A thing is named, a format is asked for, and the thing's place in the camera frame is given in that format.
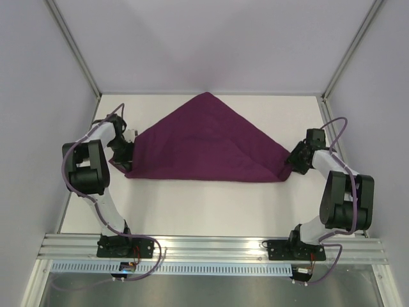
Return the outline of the purple surgical drape cloth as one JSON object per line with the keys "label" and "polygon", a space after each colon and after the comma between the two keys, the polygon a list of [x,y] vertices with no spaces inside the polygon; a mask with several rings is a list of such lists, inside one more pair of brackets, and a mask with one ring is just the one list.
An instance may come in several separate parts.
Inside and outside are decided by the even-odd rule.
{"label": "purple surgical drape cloth", "polygon": [[286,181],[290,152],[211,93],[195,96],[138,135],[127,178]]}

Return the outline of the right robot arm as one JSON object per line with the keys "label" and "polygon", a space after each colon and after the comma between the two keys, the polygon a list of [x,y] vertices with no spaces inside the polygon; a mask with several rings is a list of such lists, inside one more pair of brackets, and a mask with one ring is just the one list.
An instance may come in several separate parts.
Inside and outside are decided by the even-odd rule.
{"label": "right robot arm", "polygon": [[326,180],[319,214],[308,223],[297,225],[289,235],[288,251],[302,259],[334,235],[366,231],[373,220],[374,178],[353,171],[326,145],[323,129],[308,129],[306,137],[290,153],[287,163],[305,175],[315,169]]}

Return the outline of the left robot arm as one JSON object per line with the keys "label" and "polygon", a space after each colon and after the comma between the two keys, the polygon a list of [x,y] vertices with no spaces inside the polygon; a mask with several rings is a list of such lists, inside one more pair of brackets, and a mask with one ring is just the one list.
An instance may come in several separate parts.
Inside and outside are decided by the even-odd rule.
{"label": "left robot arm", "polygon": [[117,114],[93,122],[82,141],[62,146],[63,180],[69,190],[91,207],[101,226],[98,245],[112,248],[119,256],[131,254],[134,241],[127,222],[121,217],[109,192],[111,176],[104,150],[113,152],[111,162],[126,173],[132,169],[134,143],[125,138],[127,124]]}

